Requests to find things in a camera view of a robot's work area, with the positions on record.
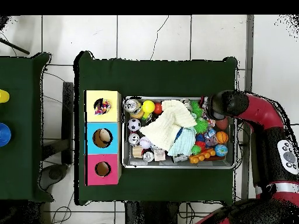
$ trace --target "green toy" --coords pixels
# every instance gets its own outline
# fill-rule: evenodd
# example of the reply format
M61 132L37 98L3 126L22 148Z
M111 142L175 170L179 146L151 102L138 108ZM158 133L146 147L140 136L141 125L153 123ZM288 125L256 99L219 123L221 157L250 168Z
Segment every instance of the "green toy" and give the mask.
M195 119L197 124L194 126L194 129L196 130L197 134L203 134L208 128L208 121L202 118L203 109L199 107L199 103L197 102L197 100L191 100L191 107L192 113L195 113L197 116L197 118Z
M194 145L191 148L192 155L198 155L201 152L201 147Z

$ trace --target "orange basketball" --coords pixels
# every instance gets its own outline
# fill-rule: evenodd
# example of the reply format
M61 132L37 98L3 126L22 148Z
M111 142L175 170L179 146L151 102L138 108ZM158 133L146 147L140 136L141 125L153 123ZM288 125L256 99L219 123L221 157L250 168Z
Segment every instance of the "orange basketball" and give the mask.
M218 131L216 137L219 144L224 144L228 141L228 135L224 131Z

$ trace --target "blue cup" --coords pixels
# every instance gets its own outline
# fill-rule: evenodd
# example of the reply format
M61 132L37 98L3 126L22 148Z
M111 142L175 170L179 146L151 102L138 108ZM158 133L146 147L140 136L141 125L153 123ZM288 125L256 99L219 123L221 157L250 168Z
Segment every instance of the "blue cup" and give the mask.
M9 140L11 140L11 131L7 125L0 123L0 147L8 144Z

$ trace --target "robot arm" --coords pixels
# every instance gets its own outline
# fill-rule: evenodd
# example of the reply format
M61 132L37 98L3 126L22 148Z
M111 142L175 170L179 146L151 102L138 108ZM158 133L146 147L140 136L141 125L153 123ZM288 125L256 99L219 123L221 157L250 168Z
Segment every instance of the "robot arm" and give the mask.
M204 104L207 116L214 120L226 116L240 118L251 126L253 183L256 197L262 200L250 199L223 207L196 224L240 224L246 217L252 223L254 218L258 221L263 214L281 210L281 202L298 210L297 143L293 138L293 147L286 138L282 120L287 119L285 113L279 113L269 100L237 90L222 91L208 97Z

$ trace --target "orange toy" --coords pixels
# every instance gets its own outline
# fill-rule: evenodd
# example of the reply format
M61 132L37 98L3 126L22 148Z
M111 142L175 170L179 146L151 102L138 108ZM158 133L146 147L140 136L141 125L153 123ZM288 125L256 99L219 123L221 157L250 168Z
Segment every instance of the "orange toy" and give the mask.
M216 137L219 144L224 144L228 141L228 135L224 131L218 131Z
M214 149L206 149L205 151L203 151L202 153L198 154L198 155L191 155L189 156L189 160L190 163L196 164L199 161L203 161L204 159L208 159L210 158L210 156L214 156L216 155L216 152Z

